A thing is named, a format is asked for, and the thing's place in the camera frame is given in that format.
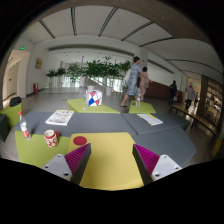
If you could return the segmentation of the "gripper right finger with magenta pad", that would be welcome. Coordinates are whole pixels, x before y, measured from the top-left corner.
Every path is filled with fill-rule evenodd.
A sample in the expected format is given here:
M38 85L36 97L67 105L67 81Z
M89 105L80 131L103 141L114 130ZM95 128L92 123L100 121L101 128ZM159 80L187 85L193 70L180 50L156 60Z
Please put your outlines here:
M134 144L132 153L144 185L181 170L168 155L159 156L140 145Z

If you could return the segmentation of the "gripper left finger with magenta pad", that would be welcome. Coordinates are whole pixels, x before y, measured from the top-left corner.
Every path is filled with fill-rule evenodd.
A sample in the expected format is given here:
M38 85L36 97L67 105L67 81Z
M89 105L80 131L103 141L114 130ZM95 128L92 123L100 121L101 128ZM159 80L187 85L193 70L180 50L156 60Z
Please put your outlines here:
M79 185L90 155L91 144L88 143L66 155L56 154L42 169Z

